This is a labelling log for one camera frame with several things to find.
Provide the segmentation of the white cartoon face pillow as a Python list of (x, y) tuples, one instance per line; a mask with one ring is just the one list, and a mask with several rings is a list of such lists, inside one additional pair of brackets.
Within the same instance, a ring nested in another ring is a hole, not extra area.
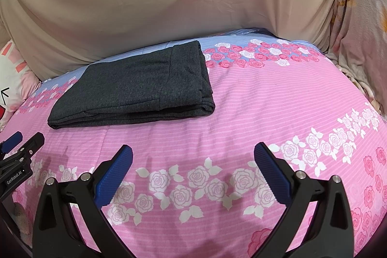
[(1, 49), (0, 58), (1, 131), (3, 131), (13, 114), (41, 86), (41, 82), (12, 40)]

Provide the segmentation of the dark grey pants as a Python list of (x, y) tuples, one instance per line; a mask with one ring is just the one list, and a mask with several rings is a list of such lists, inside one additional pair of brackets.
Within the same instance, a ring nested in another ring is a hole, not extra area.
[(55, 103), (52, 129), (142, 124), (213, 114), (215, 101), (198, 41), (98, 63)]

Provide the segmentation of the floral beige blanket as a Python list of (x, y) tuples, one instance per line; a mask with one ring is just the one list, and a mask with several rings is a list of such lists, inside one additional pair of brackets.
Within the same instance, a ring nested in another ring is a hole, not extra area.
[(386, 116), (386, 0), (335, 0), (328, 58)]

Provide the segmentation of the pink floral bed sheet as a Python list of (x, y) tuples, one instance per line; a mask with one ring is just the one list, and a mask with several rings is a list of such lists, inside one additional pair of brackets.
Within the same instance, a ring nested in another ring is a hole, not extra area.
[(138, 257), (249, 257), (283, 213), (253, 161), (264, 142), (312, 178), (342, 178), (359, 253), (386, 215), (386, 121), (317, 48), (265, 35), (200, 40), (215, 111), (146, 124), (51, 129), (82, 69), (45, 81), (1, 138), (40, 132), (33, 175), (13, 194), (30, 219), (45, 180), (77, 179), (122, 145), (134, 163), (103, 211)]

